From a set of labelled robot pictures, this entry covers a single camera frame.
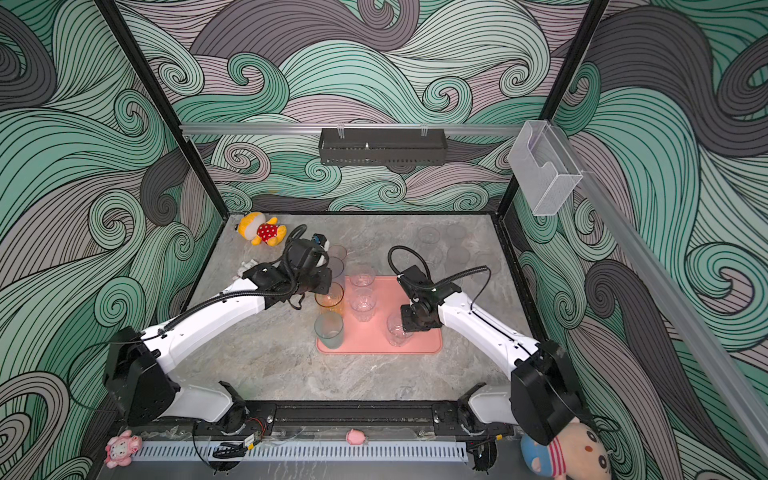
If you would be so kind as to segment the pink plastic cup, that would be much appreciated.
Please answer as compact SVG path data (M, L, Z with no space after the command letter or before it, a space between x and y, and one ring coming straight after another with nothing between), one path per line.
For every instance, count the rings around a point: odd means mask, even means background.
M347 249L341 245L331 245L327 252L330 257L340 260L344 260L347 257Z

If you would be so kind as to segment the yellow plastic tumbler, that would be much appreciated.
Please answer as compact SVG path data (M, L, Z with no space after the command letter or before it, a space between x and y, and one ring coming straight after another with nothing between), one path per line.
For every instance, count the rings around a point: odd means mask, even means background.
M339 315L344 314L344 287L337 283L332 282L325 294L315 293L314 299L316 303L323 309L335 312Z

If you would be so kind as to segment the clear faceted glass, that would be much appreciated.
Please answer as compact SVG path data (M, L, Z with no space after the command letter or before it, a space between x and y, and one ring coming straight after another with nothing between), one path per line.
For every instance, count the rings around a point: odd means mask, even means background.
M376 313L377 296L371 288L355 289L349 299L353 317L359 322L370 321Z
M400 313L392 313L386 322L386 338L393 347L403 347L413 337L413 332L408 332L404 328Z
M353 286L367 288L373 285L376 276L377 271L374 267L357 263L349 267L347 278Z

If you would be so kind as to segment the clear upturned glass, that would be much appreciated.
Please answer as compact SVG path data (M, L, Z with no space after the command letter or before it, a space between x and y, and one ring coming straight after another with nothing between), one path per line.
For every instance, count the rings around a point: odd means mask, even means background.
M448 275L453 275L464 271L470 261L471 254L463 246L456 245L448 248L445 257L445 271Z
M449 224L445 229L445 239L449 246L460 246L468 237L468 229L459 223Z
M432 226L423 226L417 231L417 240L420 245L436 246L440 238L440 231Z
M425 259L432 275L436 275L437 271L444 265L445 254L438 245L428 245L421 255Z

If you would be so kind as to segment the green textured plastic tumbler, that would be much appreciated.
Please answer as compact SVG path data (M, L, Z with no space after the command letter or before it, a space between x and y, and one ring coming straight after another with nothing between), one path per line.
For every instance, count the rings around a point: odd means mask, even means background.
M317 339L327 349L338 349L344 340L343 317L336 312L326 311L315 320L314 330Z

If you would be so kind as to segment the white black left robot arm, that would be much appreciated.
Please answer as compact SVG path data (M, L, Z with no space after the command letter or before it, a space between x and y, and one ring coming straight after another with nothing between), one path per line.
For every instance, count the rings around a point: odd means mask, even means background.
M196 386L175 374L193 352L228 328L294 295L325 294L332 284L326 236L291 231L279 259L248 268L219 294L143 331L119 330L108 342L103 385L126 424L162 418L207 423L224 435L240 432L250 417L246 401L222 381Z

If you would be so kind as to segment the blue textured plastic tumbler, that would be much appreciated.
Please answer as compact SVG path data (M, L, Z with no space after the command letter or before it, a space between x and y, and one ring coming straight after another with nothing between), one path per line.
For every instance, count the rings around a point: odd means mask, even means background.
M345 264L343 260L336 257L331 257L328 261L328 268L330 269L331 279L333 281L339 281L343 277L345 270Z

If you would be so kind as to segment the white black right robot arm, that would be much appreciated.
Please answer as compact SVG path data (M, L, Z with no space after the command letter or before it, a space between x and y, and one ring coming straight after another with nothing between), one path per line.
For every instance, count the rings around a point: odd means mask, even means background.
M447 327L482 351L509 381L507 387L486 385L469 395L467 403L474 419L483 424L517 425L532 439L548 445L584 411L582 389L564 348L512 329L456 284L480 273L490 280L488 266L434 280L426 260L404 245L391 247L387 262L408 298L400 307L405 332Z

